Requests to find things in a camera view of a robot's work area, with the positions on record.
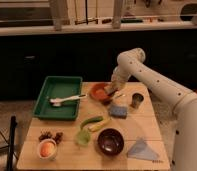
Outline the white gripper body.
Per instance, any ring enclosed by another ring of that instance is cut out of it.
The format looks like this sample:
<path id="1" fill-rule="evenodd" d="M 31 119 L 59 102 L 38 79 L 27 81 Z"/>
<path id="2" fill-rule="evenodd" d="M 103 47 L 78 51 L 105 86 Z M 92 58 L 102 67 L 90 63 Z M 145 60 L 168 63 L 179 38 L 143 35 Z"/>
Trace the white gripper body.
<path id="1" fill-rule="evenodd" d="M 116 67 L 111 76 L 111 89 L 113 91 L 122 90 L 127 82 L 127 74 L 120 68 Z"/>

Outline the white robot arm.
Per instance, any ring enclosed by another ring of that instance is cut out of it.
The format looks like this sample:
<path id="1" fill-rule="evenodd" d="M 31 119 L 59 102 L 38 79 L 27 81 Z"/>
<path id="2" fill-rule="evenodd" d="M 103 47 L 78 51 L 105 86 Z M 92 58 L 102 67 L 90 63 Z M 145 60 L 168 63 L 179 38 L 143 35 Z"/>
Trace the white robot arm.
<path id="1" fill-rule="evenodd" d="M 178 116 L 172 171 L 197 171 L 197 93 L 145 66 L 145 58 L 141 48 L 121 52 L 111 87 L 121 90 L 134 76 L 165 101 Z"/>

